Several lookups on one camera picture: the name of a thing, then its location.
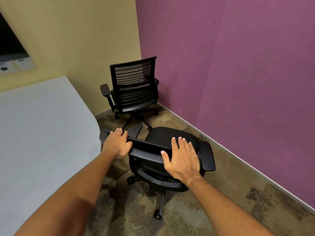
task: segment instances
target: human arm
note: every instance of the human arm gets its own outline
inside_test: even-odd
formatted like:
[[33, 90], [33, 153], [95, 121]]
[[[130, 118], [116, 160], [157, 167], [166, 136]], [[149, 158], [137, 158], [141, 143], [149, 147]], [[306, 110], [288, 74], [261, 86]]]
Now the human arm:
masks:
[[113, 160], [128, 154], [132, 143], [122, 129], [111, 132], [99, 156], [65, 182], [19, 228], [15, 236], [83, 235], [102, 181]]
[[162, 151], [164, 167], [195, 195], [218, 235], [273, 235], [237, 204], [207, 183], [200, 175], [198, 156], [185, 139], [172, 139], [172, 160]]

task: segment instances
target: table top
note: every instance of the table top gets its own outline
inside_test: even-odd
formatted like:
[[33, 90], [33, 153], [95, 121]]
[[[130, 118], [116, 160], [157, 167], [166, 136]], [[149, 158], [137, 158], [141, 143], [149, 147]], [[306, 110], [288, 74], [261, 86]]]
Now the table top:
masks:
[[0, 93], [0, 232], [100, 153], [99, 126], [66, 76]]

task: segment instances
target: human hand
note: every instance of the human hand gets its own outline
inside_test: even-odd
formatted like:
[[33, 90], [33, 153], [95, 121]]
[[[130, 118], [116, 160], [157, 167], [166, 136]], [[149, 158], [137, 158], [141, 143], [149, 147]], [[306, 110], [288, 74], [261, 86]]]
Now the human hand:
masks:
[[164, 168], [175, 179], [183, 182], [187, 187], [192, 179], [201, 177], [200, 163], [194, 147], [187, 143], [186, 139], [178, 138], [177, 146], [175, 138], [172, 138], [172, 161], [169, 161], [168, 154], [161, 151]]
[[102, 153], [110, 154], [114, 159], [123, 158], [128, 154], [132, 147], [132, 142], [127, 142], [128, 132], [117, 128], [115, 132], [111, 131], [103, 144]]

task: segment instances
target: electrical outlet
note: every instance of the electrical outlet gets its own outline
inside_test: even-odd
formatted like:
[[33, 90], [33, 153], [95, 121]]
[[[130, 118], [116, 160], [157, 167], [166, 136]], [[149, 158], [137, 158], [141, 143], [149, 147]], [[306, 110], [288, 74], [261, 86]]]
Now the electrical outlet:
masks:
[[12, 62], [0, 63], [0, 75], [10, 74], [19, 71]]
[[18, 59], [13, 61], [19, 70], [27, 70], [35, 68], [35, 65], [30, 57], [24, 59]]

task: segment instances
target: beige wall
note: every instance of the beige wall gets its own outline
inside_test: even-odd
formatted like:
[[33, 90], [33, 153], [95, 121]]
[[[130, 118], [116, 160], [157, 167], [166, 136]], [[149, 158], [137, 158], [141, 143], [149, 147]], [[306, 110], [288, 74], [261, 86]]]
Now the beige wall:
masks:
[[109, 65], [141, 59], [135, 0], [0, 0], [36, 69], [0, 75], [0, 91], [67, 75], [93, 114], [109, 108]]

